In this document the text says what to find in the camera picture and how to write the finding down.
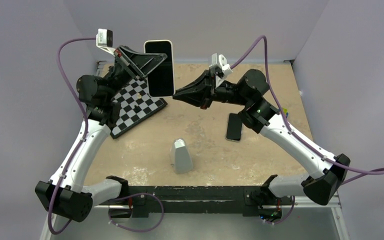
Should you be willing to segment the black smartphone on table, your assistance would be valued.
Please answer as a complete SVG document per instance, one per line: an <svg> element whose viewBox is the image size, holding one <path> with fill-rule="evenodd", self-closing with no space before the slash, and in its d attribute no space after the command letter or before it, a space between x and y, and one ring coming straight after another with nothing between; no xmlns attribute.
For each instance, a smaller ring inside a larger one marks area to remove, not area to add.
<svg viewBox="0 0 384 240"><path fill-rule="evenodd" d="M240 142L242 138L243 123L237 113L229 113L225 138L228 141Z"/></svg>

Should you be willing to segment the grey tapered block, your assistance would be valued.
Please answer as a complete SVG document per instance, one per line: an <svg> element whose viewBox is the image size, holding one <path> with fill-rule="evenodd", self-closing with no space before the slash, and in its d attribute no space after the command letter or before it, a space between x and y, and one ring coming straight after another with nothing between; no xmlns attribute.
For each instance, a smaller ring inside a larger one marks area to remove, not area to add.
<svg viewBox="0 0 384 240"><path fill-rule="evenodd" d="M186 174L194 169L193 160L186 142L182 138L174 140L170 148L170 160L177 175Z"/></svg>

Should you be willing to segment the white phone case with phone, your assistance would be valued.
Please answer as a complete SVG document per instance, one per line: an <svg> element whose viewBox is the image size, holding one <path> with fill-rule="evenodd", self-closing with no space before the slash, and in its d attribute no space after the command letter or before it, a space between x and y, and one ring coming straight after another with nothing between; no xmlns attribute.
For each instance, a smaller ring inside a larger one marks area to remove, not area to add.
<svg viewBox="0 0 384 240"><path fill-rule="evenodd" d="M173 43L168 39L147 40L145 53L166 54L167 58L147 77L148 93L152 97L166 98L175 94Z"/></svg>

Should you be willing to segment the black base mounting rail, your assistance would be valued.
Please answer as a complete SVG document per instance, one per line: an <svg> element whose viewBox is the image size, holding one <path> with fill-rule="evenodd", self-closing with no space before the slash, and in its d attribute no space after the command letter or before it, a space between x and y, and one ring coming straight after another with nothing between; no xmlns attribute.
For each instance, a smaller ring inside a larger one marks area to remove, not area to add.
<svg viewBox="0 0 384 240"><path fill-rule="evenodd" d="M281 207L289 207L292 197L275 197L258 185L245 186L129 186L109 205L127 206L134 218L150 213L240 214L243 217L269 217Z"/></svg>

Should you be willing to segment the colourful toy car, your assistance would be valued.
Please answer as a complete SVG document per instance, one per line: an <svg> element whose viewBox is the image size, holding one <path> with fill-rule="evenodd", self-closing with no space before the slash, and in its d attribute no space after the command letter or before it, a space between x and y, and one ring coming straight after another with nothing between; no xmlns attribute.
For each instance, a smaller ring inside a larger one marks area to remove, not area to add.
<svg viewBox="0 0 384 240"><path fill-rule="evenodd" d="M289 116L289 112L288 112L288 110L287 110L286 108L283 108L283 109L282 109L282 113L283 113L283 115L284 115L285 118L288 118L288 116Z"/></svg>

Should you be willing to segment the black white chessboard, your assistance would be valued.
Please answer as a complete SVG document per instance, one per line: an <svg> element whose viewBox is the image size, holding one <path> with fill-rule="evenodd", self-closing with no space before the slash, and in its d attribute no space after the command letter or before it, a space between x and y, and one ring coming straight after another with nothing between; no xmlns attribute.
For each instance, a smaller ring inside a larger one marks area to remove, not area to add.
<svg viewBox="0 0 384 240"><path fill-rule="evenodd" d="M149 95L148 84L144 80L131 80L128 86L114 96L113 102L121 106L116 126L110 134L113 139L117 139L168 105L164 99Z"/></svg>

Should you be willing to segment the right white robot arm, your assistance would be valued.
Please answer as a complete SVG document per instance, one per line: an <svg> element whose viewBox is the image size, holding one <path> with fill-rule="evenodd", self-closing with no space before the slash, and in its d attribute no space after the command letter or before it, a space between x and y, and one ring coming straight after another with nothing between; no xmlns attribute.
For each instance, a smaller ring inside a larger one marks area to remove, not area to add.
<svg viewBox="0 0 384 240"><path fill-rule="evenodd" d="M305 196L325 206L344 182L350 165L345 154L334 155L309 140L292 125L287 125L281 112L264 99L270 89L264 73L250 69L237 83L224 80L216 86L214 71L205 70L195 81L175 91L173 99L206 110L212 102L241 105L241 122L255 133L271 140L292 156L306 170L296 176L271 175L261 186L260 196L268 204L286 196Z"/></svg>

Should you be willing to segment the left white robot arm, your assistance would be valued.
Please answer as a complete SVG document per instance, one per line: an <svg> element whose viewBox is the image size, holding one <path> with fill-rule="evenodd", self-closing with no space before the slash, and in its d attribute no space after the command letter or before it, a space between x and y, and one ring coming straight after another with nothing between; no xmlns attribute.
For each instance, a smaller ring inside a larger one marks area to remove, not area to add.
<svg viewBox="0 0 384 240"><path fill-rule="evenodd" d="M113 50L115 65L107 75L83 75L76 82L75 98L85 106L84 119L76 141L58 170L35 187L48 221L54 215L82 222L91 209L105 202L118 205L129 199L127 180L108 176L92 186L86 175L103 142L116 126L121 105L114 97L131 81L143 81L167 58L165 53L136 52L120 45Z"/></svg>

